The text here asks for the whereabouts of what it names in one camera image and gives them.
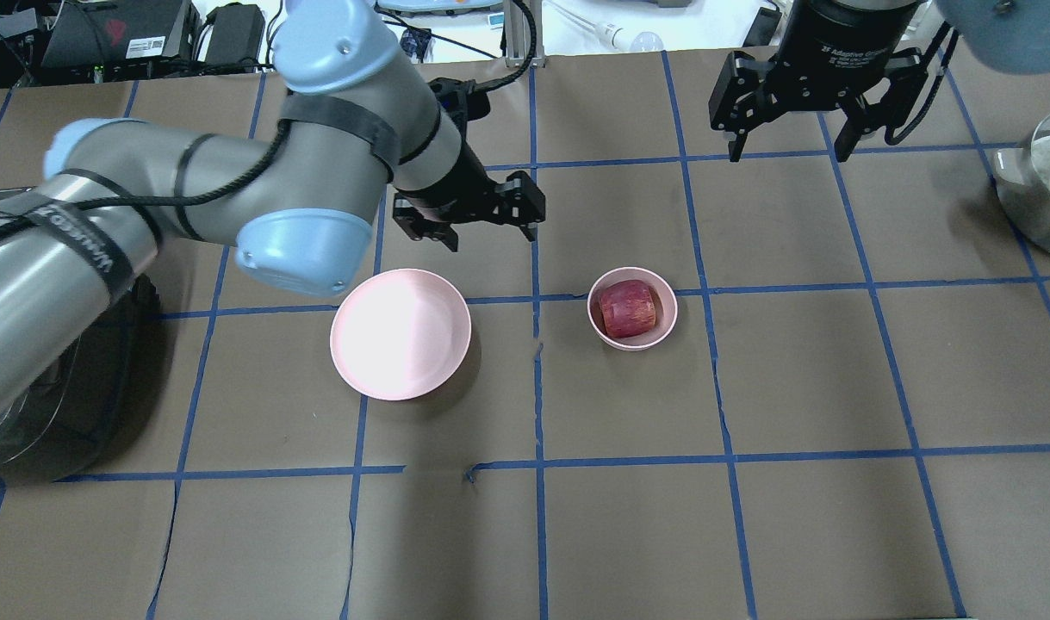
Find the blue right robot arm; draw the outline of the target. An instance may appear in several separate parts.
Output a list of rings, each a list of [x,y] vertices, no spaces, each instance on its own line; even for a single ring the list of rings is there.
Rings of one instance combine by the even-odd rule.
[[[994,71],[1050,73],[1050,1],[941,1],[928,46],[902,48],[918,5],[796,1],[772,58],[730,53],[707,103],[730,161],[753,130],[793,111],[845,113],[833,146],[839,162],[879,131],[887,145],[902,144],[933,106],[959,43]]]

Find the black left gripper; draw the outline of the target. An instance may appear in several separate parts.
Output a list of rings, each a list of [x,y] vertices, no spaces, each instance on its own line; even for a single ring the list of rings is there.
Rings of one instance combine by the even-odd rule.
[[[547,220],[547,197],[528,171],[514,171],[497,183],[476,153],[459,152],[449,171],[430,187],[399,189],[392,220],[414,242],[429,239],[450,252],[459,251],[452,223],[512,226],[528,242],[537,242],[539,225]]]

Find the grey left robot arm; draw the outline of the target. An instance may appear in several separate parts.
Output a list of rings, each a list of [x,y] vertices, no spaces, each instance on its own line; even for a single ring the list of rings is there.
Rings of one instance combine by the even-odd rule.
[[[466,140],[469,104],[528,66],[429,83],[366,1],[292,1],[269,144],[132,118],[69,123],[43,182],[0,201],[0,418],[166,237],[232,246],[249,277],[317,298],[351,286],[387,187],[410,239],[456,251],[458,224],[488,222],[534,240],[547,216],[536,180],[496,182]]]

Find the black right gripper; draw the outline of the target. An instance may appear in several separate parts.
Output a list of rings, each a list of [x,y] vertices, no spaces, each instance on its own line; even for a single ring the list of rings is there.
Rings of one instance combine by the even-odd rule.
[[[749,135],[764,123],[792,111],[830,111],[835,106],[845,113],[833,142],[840,164],[863,137],[880,129],[888,146],[902,144],[934,105],[948,67],[942,60],[921,98],[937,48],[896,53],[918,5],[917,1],[796,1],[772,63],[746,51],[730,51],[707,102],[712,129],[728,141],[729,161],[741,160]],[[868,102],[864,94],[883,79],[888,82],[885,94],[878,102]]]

